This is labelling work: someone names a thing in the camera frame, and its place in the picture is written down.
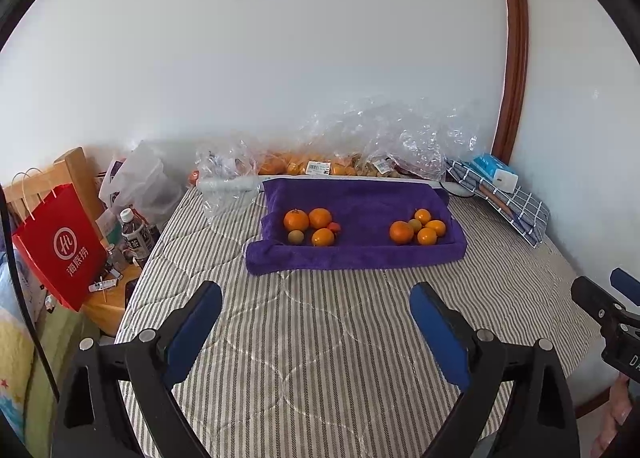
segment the plaid folded umbrella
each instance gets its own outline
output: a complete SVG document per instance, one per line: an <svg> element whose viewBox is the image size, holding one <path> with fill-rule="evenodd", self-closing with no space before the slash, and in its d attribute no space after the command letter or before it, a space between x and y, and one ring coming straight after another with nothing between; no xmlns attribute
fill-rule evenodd
<svg viewBox="0 0 640 458"><path fill-rule="evenodd" d="M447 173L462 187L487 200L529 245L537 247L543 240L549 209L533 193L520 186L513 193L505 193L460 161L447 159Z"/></svg>

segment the striped mattress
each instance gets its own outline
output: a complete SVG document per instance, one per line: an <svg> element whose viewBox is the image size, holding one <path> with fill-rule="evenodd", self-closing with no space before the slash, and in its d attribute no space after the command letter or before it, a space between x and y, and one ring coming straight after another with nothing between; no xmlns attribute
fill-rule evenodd
<svg viewBox="0 0 640 458"><path fill-rule="evenodd" d="M379 271L251 276L264 195L208 225L192 189L162 233L116 341L158 327L210 279L223 311L187 380L173 393L213 457L419 457L458 396L412 320L408 296L428 281L472 327L501 340L554 342L569 374L596 337L570 298L575 273L545 238L532 249L484 201L452 197L465 258ZM130 384L122 393L143 451L159 457ZM485 428L508 400L504 384Z"/></svg>

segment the green bedding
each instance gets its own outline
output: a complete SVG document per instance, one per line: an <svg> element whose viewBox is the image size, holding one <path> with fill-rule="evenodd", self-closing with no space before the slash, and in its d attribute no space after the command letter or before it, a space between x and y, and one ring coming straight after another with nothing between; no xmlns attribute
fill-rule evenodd
<svg viewBox="0 0 640 458"><path fill-rule="evenodd" d="M100 330L84 314L57 305L52 313L43 308L36 329L59 388L71 359L84 337L98 340ZM24 406L24 441L34 458L49 457L50 436L56 412L47 375L34 357Z"/></svg>

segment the purple cloth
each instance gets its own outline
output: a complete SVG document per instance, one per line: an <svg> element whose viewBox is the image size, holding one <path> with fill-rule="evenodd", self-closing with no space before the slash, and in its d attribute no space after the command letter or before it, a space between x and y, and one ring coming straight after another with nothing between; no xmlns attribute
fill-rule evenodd
<svg viewBox="0 0 640 458"><path fill-rule="evenodd" d="M262 219L262 240L246 249L246 268L254 275L286 269L396 269L459 260L466 238L440 196L424 183L397 180L274 178L264 182L269 213ZM328 209L342 227L332 247L313 247L313 229L304 245L287 244L282 220L287 211ZM425 208L447 225L436 245L395 245L389 226Z"/></svg>

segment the metal bolt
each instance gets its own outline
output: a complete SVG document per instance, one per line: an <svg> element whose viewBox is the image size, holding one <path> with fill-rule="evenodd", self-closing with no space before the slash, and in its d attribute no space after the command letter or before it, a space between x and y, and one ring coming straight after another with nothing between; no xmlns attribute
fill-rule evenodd
<svg viewBox="0 0 640 458"><path fill-rule="evenodd" d="M494 333L491 330L487 330L486 328L481 328L476 332L476 336L481 341L488 343L489 341L494 340Z"/></svg>
<svg viewBox="0 0 640 458"><path fill-rule="evenodd" d="M152 341L155 336L156 331L147 328L146 330L142 330L142 332L140 332L138 339L140 339L143 343L148 343L149 341Z"/></svg>
<svg viewBox="0 0 640 458"><path fill-rule="evenodd" d="M91 339L91 337L85 337L84 339L81 340L79 346L80 346L80 349L84 352L89 348L91 348L93 345L94 345L94 340Z"/></svg>
<svg viewBox="0 0 640 458"><path fill-rule="evenodd" d="M554 344L549 339L540 339L540 341L538 341L538 346L547 352L554 349Z"/></svg>

